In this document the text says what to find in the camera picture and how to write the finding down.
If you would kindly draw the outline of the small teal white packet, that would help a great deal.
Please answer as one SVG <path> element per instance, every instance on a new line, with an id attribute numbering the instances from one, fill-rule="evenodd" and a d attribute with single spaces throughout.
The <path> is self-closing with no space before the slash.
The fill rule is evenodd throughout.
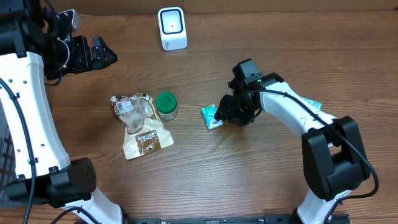
<path id="1" fill-rule="evenodd" d="M 219 128 L 223 125 L 222 120 L 215 119 L 217 107 L 215 104 L 209 105 L 201 109 L 201 115 L 205 121 L 206 127 L 209 131 Z"/>

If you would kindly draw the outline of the green lid jar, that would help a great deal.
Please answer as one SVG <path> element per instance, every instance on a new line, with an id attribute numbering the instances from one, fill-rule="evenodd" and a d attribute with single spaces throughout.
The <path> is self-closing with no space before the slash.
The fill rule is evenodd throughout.
<path id="1" fill-rule="evenodd" d="M 172 120 L 178 115 L 178 103 L 174 94 L 162 92 L 155 100 L 159 116 L 164 120 Z"/>

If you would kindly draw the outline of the teal tissue packet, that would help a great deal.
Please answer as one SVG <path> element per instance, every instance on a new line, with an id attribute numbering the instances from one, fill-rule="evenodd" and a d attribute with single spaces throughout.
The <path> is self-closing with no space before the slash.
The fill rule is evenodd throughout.
<path id="1" fill-rule="evenodd" d="M 303 98 L 308 104 L 312 105 L 314 108 L 317 110 L 321 110 L 322 104 L 320 102 L 308 99 L 308 98 Z"/>

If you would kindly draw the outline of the brown beige cookie pouch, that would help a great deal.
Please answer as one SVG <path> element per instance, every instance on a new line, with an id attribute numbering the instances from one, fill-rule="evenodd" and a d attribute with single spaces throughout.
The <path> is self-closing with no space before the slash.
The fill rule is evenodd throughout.
<path id="1" fill-rule="evenodd" d="M 125 125 L 123 151 L 127 160 L 152 154 L 174 143 L 150 95 L 112 96 L 110 105 Z"/>

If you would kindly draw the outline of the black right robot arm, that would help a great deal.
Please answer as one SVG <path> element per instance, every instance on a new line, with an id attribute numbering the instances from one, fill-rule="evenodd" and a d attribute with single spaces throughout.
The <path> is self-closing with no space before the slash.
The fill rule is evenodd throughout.
<path id="1" fill-rule="evenodd" d="M 301 138 L 303 173 L 309 191 L 291 214 L 265 215 L 264 223 L 349 223 L 334 213 L 362 182 L 375 177 L 356 121 L 336 118 L 312 106 L 278 74 L 261 73 L 252 59 L 233 67 L 231 95 L 220 101 L 215 119 L 238 126 L 265 111 Z"/>

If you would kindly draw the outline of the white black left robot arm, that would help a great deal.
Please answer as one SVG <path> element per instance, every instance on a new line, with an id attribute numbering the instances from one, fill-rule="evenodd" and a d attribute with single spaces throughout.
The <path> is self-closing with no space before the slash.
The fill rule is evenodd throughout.
<path id="1" fill-rule="evenodd" d="M 98 188 L 93 163 L 69 158 L 45 91 L 69 73 L 102 70 L 117 61 L 101 37 L 92 46 L 83 36 L 73 37 L 78 26 L 73 9 L 1 2 L 1 104 L 16 160 L 16 179 L 5 191 L 10 201 L 26 205 L 26 215 L 33 205 L 47 204 L 87 223 L 127 223 L 123 208 Z"/>

